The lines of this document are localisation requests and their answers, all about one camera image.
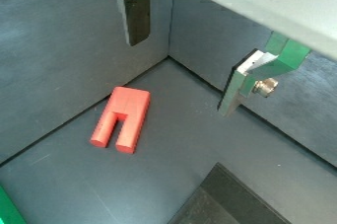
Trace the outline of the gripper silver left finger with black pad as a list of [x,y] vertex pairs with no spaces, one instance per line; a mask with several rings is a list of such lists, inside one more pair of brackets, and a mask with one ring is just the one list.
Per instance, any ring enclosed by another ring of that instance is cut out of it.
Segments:
[[135,46],[151,34],[151,0],[118,0],[127,43]]

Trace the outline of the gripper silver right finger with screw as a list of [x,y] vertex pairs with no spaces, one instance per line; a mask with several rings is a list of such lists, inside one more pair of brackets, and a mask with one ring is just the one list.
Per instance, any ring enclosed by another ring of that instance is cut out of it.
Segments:
[[232,68],[220,113],[228,116],[252,94],[267,98],[279,86],[275,77],[296,70],[310,52],[310,47],[272,32],[266,49],[255,49]]

